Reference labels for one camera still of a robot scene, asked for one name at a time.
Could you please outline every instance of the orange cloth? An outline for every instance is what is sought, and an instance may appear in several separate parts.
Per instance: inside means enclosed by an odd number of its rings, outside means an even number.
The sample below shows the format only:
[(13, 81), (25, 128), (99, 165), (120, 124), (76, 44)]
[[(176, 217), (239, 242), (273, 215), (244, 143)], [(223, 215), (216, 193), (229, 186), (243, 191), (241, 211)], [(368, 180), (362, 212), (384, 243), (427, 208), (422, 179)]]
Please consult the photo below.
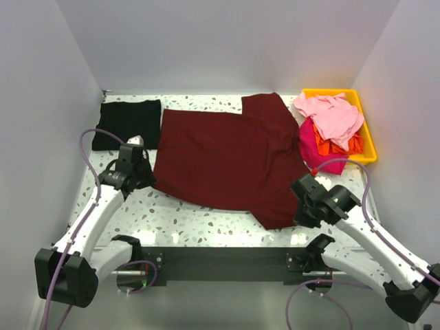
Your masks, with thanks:
[(315, 124), (313, 124), (313, 130), (315, 131), (316, 145), (318, 146), (318, 152), (321, 156), (327, 156), (331, 153), (340, 153), (343, 155), (354, 155), (355, 153), (364, 152), (364, 138), (355, 133), (355, 135), (349, 140), (349, 150), (345, 151), (337, 144), (334, 144), (330, 140), (324, 140), (319, 134)]

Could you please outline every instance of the black bracket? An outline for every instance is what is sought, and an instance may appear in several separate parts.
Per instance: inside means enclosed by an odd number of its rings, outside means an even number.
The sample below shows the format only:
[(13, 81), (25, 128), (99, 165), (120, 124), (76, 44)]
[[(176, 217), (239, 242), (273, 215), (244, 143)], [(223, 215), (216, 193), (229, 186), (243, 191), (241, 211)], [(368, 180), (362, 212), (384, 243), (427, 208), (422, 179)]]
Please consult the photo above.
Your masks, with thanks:
[[(440, 264), (436, 263), (428, 267), (430, 275), (440, 280)], [(414, 289), (401, 290), (393, 281), (384, 283), (387, 297), (386, 304), (400, 318), (409, 323), (416, 323), (426, 308), (440, 293), (440, 287), (428, 278), (421, 283), (414, 282)]]
[(286, 261), (286, 270), (288, 272), (297, 272), (298, 271), (295, 268), (295, 258), (296, 258), (296, 255), (293, 252), (286, 252), (285, 261)]
[(319, 228), (322, 220), (334, 225), (341, 219), (348, 219), (347, 212), (361, 205), (360, 200), (344, 186), (327, 190), (311, 174), (303, 175), (290, 188), (300, 200), (295, 222), (308, 228)]
[(293, 258), (297, 264), (303, 267), (304, 273), (310, 273), (313, 270), (325, 268), (326, 265), (322, 260), (322, 253), (328, 244), (335, 242), (333, 237), (326, 234), (320, 234), (305, 248), (302, 254)]
[(122, 144), (119, 156), (99, 174), (101, 184), (121, 190), (124, 199), (135, 189), (152, 186), (157, 180), (151, 169), (148, 151), (136, 144)]
[(127, 235), (116, 235), (112, 241), (121, 241), (131, 245), (131, 259), (130, 261), (142, 260), (142, 247), (140, 245), (140, 240)]
[(154, 263), (157, 267), (157, 271), (161, 271), (164, 266), (164, 252), (163, 251), (149, 251), (148, 249), (144, 248), (144, 255), (146, 254), (146, 260), (151, 261)]
[[(61, 252), (40, 249), (35, 256), (38, 295), (46, 299), (49, 285), (61, 258)], [(78, 254), (67, 255), (57, 278), (52, 300), (77, 307), (87, 307), (98, 289), (98, 277), (85, 258)]]

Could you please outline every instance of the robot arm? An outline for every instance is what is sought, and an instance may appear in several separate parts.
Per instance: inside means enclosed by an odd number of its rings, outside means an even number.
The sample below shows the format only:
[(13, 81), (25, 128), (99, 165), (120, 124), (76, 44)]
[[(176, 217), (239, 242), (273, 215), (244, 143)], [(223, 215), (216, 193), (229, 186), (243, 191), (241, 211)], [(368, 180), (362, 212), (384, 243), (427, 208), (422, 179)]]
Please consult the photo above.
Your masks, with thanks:
[[(118, 159), (99, 175), (101, 194), (98, 204), (72, 241), (79, 221), (51, 249), (40, 249), (35, 257), (36, 281), (40, 298), (46, 299), (56, 265), (69, 245), (62, 270), (56, 279), (52, 300), (86, 307), (93, 300), (98, 283), (113, 270), (129, 261), (142, 259), (140, 241), (130, 236), (113, 237), (104, 249), (94, 252), (96, 242), (116, 210), (135, 189), (152, 186), (156, 180), (141, 137), (134, 137), (120, 147)], [(94, 189), (79, 219), (96, 203)]]
[[(403, 320), (415, 323), (439, 294), (437, 284), (419, 270), (440, 279), (440, 265), (429, 265), (408, 251), (370, 215), (367, 223), (360, 201), (345, 187), (327, 191), (312, 175), (305, 175), (291, 185), (301, 200), (295, 220), (302, 226), (320, 227), (320, 222), (336, 226), (355, 239), (364, 250), (356, 251), (321, 234), (306, 248), (298, 262), (310, 268), (324, 264), (347, 274), (374, 289)], [(417, 267), (411, 267), (396, 251), (380, 239), (380, 233)]]

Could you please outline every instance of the yellow tray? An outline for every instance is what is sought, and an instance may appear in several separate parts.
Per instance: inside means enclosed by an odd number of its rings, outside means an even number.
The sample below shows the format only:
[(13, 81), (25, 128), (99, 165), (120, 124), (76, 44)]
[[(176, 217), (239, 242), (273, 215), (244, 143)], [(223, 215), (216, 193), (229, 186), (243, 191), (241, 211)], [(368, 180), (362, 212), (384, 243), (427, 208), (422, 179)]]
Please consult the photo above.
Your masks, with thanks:
[[(351, 104), (357, 106), (359, 112), (364, 114), (360, 105), (360, 100), (357, 91), (354, 89), (319, 89), (319, 88), (306, 88), (302, 90), (305, 93), (306, 98), (310, 98), (316, 95), (330, 95), (335, 96), (339, 93), (345, 93), (346, 100)], [(377, 160), (376, 150), (371, 139), (369, 127), (366, 124), (366, 120), (359, 130), (360, 136), (364, 138), (364, 153), (357, 153), (349, 157), (350, 160), (355, 160), (363, 165), (373, 163)]]

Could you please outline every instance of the white wall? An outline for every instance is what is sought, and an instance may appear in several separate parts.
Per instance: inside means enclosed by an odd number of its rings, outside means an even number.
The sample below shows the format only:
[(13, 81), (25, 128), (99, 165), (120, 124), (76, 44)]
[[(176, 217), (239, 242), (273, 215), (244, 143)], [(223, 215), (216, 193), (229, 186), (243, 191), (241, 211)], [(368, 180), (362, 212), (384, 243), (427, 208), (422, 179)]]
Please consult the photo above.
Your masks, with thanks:
[(53, 0), (0, 1), (0, 329), (24, 329), (34, 257), (60, 237), (100, 90)]
[[(438, 0), (401, 0), (354, 84), (377, 142), (380, 219), (431, 263), (440, 262), (439, 12)], [(436, 311), (426, 319), (440, 327)]]
[(101, 89), (350, 87), (398, 0), (57, 0)]

